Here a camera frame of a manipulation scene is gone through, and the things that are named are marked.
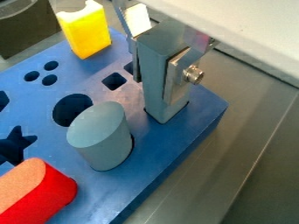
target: red sponge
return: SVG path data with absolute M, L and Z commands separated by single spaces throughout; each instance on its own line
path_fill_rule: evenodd
M 44 223 L 77 192 L 68 178 L 41 159 L 21 162 L 0 177 L 0 223 Z

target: screw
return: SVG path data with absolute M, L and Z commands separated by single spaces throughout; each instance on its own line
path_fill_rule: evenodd
M 187 70 L 183 69 L 183 78 L 192 85 L 199 85 L 204 76 L 204 72 L 193 65 Z

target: blue foam block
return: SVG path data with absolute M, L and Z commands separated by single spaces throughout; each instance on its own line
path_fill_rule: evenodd
M 191 90 L 191 101 L 167 124 L 159 124 L 144 112 L 143 88 L 124 66 L 131 61 L 125 37 L 111 30 L 113 44 L 100 53 L 80 60 L 65 41 L 32 56 L 0 73 L 0 91 L 9 103 L 0 112 L 0 139 L 16 125 L 23 135 L 37 141 L 24 150 L 24 158 L 44 159 L 79 184 L 73 202 L 48 223 L 119 223 L 157 187 L 175 166 L 215 129 L 228 104 L 203 86 Z M 47 71 L 44 65 L 57 61 Z M 24 76 L 36 71 L 36 80 Z M 125 82 L 116 90 L 103 80 L 119 73 Z M 44 77 L 56 75 L 56 82 L 43 85 Z M 67 143 L 67 128 L 52 120 L 52 110 L 63 97 L 88 95 L 97 104 L 116 101 L 125 109 L 135 148 L 125 162 L 111 171 L 93 171 Z M 13 166 L 0 165 L 0 175 Z

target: gray cylinder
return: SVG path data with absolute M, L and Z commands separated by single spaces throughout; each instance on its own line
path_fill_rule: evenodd
M 123 106 L 105 101 L 85 109 L 69 125 L 67 139 L 96 171 L 120 165 L 132 150 Z

